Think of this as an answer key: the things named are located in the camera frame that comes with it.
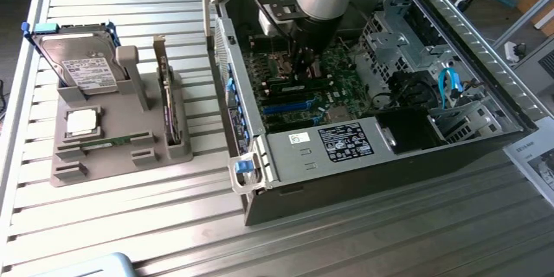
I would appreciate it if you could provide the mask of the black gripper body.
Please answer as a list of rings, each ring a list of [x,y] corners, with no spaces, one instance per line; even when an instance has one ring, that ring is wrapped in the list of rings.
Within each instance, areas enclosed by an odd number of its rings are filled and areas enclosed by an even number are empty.
[[[311,17],[296,19],[292,23],[292,53],[311,49],[313,54],[321,54],[335,36],[341,17],[319,20]]]

